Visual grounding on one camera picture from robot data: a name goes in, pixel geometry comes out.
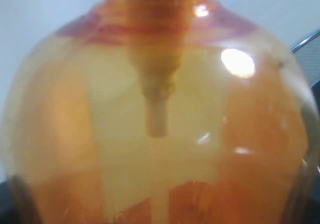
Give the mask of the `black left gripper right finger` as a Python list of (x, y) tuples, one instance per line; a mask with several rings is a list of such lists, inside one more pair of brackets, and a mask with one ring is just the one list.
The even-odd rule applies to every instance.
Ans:
[(319, 191), (313, 191), (308, 199), (304, 214), (301, 220), (302, 224), (320, 224), (320, 204), (319, 204)]

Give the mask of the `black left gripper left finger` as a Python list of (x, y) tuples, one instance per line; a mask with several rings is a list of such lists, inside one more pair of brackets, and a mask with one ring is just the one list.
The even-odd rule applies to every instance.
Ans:
[(20, 176), (10, 176), (0, 185), (1, 223), (40, 223), (32, 193)]

